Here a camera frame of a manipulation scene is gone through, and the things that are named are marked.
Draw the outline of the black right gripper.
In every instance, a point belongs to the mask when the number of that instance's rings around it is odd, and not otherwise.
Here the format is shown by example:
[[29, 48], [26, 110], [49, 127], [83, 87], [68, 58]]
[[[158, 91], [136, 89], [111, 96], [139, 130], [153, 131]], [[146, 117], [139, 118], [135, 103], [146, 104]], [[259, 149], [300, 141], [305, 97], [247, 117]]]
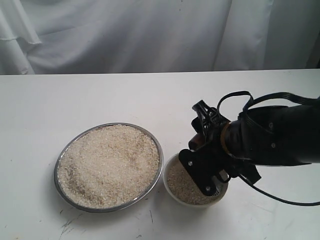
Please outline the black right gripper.
[[255, 165], [245, 156], [240, 121], [230, 121], [203, 100], [192, 109], [197, 117], [191, 122], [197, 133], [205, 136], [205, 144], [196, 151], [183, 149], [178, 159], [198, 189], [205, 196], [217, 193], [215, 180], [223, 184], [244, 177], [251, 184], [261, 179]]

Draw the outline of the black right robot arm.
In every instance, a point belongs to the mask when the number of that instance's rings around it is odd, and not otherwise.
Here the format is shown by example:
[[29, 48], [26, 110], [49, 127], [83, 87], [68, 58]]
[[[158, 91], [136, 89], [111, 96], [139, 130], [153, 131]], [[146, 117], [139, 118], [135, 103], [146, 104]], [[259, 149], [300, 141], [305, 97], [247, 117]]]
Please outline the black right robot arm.
[[231, 121], [219, 107], [193, 106], [196, 135], [178, 159], [205, 196], [240, 178], [254, 187], [257, 166], [294, 167], [320, 161], [320, 100], [289, 92], [251, 97]]

